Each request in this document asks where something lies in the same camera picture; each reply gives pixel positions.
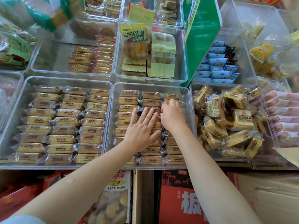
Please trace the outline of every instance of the green sign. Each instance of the green sign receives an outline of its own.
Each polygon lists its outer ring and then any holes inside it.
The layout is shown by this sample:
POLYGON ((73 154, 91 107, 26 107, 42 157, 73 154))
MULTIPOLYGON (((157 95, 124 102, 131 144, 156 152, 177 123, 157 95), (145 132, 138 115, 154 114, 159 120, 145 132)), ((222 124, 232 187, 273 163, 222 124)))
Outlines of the green sign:
POLYGON ((215 40, 222 19, 217 0, 184 0, 183 13, 188 81, 181 86, 187 87, 215 40))

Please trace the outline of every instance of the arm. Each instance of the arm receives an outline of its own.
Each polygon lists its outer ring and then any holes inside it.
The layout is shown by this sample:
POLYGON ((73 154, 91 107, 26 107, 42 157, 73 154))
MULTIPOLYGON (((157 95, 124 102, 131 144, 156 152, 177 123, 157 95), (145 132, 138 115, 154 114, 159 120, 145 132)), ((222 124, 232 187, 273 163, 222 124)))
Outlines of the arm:
POLYGON ((199 144, 178 102, 163 104, 161 122, 176 140, 209 223, 262 223, 245 198, 199 144))
POLYGON ((157 118, 147 108, 136 123, 135 108, 124 140, 100 157, 55 183, 13 216, 31 215, 47 224, 77 223, 96 202, 107 183, 137 152, 147 148, 161 131, 150 135, 157 118))

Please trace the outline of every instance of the sleeve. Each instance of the sleeve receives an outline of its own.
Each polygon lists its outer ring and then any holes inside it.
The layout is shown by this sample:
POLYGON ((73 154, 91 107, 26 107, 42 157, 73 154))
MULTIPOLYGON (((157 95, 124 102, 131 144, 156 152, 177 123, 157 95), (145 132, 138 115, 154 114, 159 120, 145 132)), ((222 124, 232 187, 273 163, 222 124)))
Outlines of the sleeve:
POLYGON ((22 215, 22 216, 15 216, 12 218, 8 218, 0 224, 46 224, 41 219, 29 216, 29 215, 22 215))

